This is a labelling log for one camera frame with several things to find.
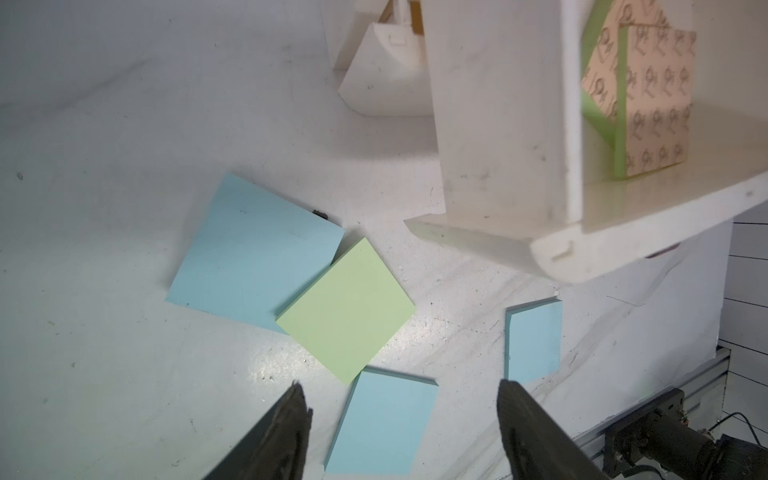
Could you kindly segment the white plastic drawer cabinet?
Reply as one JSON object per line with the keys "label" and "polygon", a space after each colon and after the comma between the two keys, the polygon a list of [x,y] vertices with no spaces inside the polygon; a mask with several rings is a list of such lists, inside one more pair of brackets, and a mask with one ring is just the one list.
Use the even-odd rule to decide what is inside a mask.
{"label": "white plastic drawer cabinet", "polygon": [[321,3],[330,64],[344,74],[338,94],[359,114],[427,117],[433,103],[421,3]]}

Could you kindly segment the orange patterned sticky note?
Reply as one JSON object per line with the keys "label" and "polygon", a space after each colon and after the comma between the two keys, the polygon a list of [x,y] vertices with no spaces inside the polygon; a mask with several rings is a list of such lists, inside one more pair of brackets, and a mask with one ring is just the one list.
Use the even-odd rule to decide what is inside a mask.
{"label": "orange patterned sticky note", "polygon": [[581,38],[581,109],[610,146],[615,142],[619,28],[662,25],[668,19],[656,0],[596,0]]}
{"label": "orange patterned sticky note", "polygon": [[615,176],[686,162],[697,33],[627,24],[618,40]]}

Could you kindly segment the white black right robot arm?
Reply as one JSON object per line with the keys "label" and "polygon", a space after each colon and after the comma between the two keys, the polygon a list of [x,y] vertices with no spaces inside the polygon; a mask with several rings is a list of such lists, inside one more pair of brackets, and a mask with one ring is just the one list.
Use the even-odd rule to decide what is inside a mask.
{"label": "white black right robot arm", "polygon": [[610,478],[639,472],[643,458],[681,479],[765,479],[767,449],[728,435],[718,440],[687,424],[684,392],[670,388],[604,431],[602,471]]}

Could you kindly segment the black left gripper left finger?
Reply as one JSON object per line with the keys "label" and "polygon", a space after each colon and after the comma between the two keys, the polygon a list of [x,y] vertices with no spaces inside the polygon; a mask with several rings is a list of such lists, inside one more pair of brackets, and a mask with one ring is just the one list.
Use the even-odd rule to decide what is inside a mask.
{"label": "black left gripper left finger", "polygon": [[301,384],[292,383],[205,479],[301,479],[312,417]]}

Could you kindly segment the green sticky note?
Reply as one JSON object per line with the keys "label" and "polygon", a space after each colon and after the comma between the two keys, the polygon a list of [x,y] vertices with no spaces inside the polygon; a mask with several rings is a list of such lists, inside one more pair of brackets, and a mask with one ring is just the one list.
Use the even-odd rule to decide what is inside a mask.
{"label": "green sticky note", "polygon": [[276,323],[349,384],[415,312],[408,294],[363,238],[294,300]]}

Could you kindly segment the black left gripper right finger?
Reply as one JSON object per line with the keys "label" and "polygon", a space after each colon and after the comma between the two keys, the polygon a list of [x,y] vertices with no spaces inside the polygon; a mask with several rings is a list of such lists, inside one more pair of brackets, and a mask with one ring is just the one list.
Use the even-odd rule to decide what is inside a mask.
{"label": "black left gripper right finger", "polygon": [[513,478],[587,480],[606,477],[518,382],[500,381],[497,416]]}

